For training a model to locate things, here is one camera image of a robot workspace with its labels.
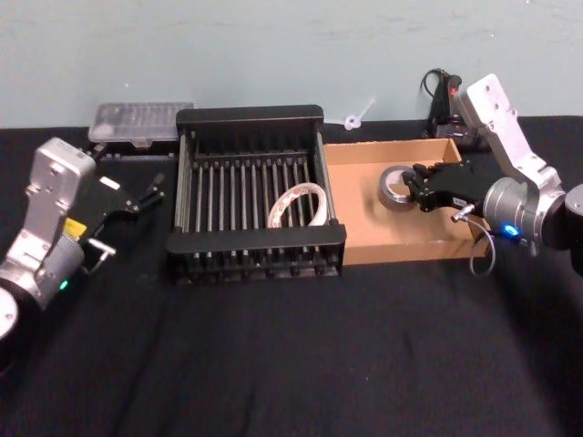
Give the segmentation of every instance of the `open cardboard box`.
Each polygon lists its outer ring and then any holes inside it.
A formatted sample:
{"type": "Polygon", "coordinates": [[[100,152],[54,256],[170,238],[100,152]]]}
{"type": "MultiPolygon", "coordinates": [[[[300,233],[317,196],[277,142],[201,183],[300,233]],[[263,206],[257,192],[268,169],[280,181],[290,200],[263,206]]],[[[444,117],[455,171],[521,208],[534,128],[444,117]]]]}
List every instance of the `open cardboard box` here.
{"type": "MultiPolygon", "coordinates": [[[[348,234],[344,265],[470,256],[479,230],[453,223],[455,209],[391,211],[377,197],[379,178],[388,167],[461,160],[454,141],[327,144],[324,150],[336,217],[348,234]]],[[[475,253],[484,256],[486,249],[480,244],[475,253]]]]}

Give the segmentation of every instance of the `black tablecloth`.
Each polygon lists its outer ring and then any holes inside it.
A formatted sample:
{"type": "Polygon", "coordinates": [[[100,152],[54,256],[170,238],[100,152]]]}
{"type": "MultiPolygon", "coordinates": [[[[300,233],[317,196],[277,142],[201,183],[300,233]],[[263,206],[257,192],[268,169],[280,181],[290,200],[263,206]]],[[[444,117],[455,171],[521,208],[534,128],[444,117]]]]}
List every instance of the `black tablecloth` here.
{"type": "MultiPolygon", "coordinates": [[[[583,118],[521,120],[566,188],[583,182],[583,118]]],[[[365,123],[327,142],[418,137],[365,123]]],[[[21,226],[31,157],[83,128],[0,131],[0,249],[21,226]]],[[[489,155],[472,157],[496,171],[489,155]]],[[[103,163],[136,194],[173,161],[103,163]]],[[[107,233],[115,259],[51,304],[0,380],[5,435],[562,435],[583,430],[583,288],[567,253],[497,243],[466,260],[349,267],[341,278],[176,288],[162,274],[171,196],[107,233]]]]}

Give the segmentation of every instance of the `roll of tape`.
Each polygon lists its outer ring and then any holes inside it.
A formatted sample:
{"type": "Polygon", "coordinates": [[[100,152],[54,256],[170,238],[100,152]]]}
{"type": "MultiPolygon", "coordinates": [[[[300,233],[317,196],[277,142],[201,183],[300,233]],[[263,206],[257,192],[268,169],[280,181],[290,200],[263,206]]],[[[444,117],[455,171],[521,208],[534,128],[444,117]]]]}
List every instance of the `roll of tape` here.
{"type": "Polygon", "coordinates": [[[312,221],[308,226],[321,226],[326,223],[328,218],[328,202],[326,200],[326,193],[319,185],[311,182],[304,182],[295,187],[291,187],[280,198],[277,199],[271,208],[270,215],[267,219],[268,228],[281,228],[281,216],[283,212],[290,206],[290,204],[299,196],[305,194],[315,194],[318,196],[318,209],[313,215],[312,221]]]}
{"type": "Polygon", "coordinates": [[[403,173],[413,172],[406,166],[393,166],[387,168],[379,179],[377,197],[383,206],[393,211],[408,211],[415,207],[415,201],[411,194],[399,194],[391,186],[403,184],[403,173]]]}

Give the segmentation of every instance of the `black dish rack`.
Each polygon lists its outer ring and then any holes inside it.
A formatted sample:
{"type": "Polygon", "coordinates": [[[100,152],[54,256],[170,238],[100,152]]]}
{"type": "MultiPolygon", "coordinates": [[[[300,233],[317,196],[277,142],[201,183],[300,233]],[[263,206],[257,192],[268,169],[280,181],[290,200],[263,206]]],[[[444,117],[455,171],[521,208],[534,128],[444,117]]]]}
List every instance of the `black dish rack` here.
{"type": "Polygon", "coordinates": [[[335,217],[318,106],[184,109],[169,267],[177,282],[338,275],[346,229],[335,217]],[[318,200],[302,196],[267,229],[275,200],[302,182],[324,188],[328,220],[308,227],[318,200]]]}

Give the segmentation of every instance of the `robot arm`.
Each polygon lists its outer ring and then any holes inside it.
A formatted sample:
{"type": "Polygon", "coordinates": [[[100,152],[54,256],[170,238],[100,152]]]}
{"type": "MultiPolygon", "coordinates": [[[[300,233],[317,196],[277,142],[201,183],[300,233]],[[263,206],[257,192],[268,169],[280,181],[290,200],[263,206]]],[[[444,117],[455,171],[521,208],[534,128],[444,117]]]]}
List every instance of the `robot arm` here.
{"type": "Polygon", "coordinates": [[[158,175],[146,194],[132,198],[117,182],[94,178],[95,161],[52,138],[36,150],[26,189],[24,226],[0,264],[0,372],[32,342],[42,311],[96,249],[99,261],[114,249],[96,239],[110,219],[134,219],[164,197],[158,175]]]}
{"type": "Polygon", "coordinates": [[[481,217],[493,234],[529,246],[533,255],[540,244],[570,249],[573,268],[583,275],[583,185],[566,195],[557,171],[530,148],[495,75],[459,92],[455,104],[466,124],[487,139],[506,178],[479,177],[468,161],[415,165],[402,174],[409,199],[425,212],[457,208],[454,221],[481,217]]]}

